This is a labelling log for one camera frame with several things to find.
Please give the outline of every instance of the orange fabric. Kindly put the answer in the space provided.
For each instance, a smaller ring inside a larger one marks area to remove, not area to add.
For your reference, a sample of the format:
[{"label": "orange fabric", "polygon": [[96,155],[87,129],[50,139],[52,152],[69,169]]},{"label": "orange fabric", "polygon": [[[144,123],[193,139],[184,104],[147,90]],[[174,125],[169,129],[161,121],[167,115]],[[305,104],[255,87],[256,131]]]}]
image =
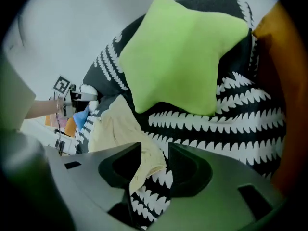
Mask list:
[{"label": "orange fabric", "polygon": [[285,111],[283,91],[274,63],[266,50],[265,42],[259,42],[259,64],[256,83],[275,99]]},{"label": "orange fabric", "polygon": [[276,69],[285,100],[284,151],[272,182],[282,193],[288,194],[308,158],[308,56],[292,19],[280,2],[262,19],[253,34],[263,48],[260,67]]},{"label": "orange fabric", "polygon": [[64,133],[68,136],[75,137],[76,123],[73,118],[69,118],[65,126]]},{"label": "orange fabric", "polygon": [[45,125],[46,126],[51,126],[50,115],[46,116]]}]

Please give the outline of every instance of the lime green star pillow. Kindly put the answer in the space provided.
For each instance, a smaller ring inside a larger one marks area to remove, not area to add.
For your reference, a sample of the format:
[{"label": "lime green star pillow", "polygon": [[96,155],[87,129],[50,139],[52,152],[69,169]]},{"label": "lime green star pillow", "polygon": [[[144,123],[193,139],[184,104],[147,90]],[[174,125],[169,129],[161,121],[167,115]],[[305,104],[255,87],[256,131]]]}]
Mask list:
[{"label": "lime green star pillow", "polygon": [[247,36],[242,19],[154,0],[119,63],[137,113],[158,102],[213,115],[220,58]]}]

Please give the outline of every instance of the beige cloth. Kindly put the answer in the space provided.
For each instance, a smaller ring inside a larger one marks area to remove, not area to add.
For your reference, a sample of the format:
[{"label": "beige cloth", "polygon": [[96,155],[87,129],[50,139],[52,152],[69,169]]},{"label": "beige cloth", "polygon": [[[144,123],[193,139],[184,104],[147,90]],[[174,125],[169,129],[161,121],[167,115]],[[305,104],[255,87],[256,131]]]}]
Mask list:
[{"label": "beige cloth", "polygon": [[101,120],[96,120],[89,138],[89,152],[109,149],[112,147],[141,142],[141,164],[129,184],[132,195],[143,186],[145,179],[166,168],[163,153],[153,141],[142,132],[129,105],[122,95],[101,114]]}]

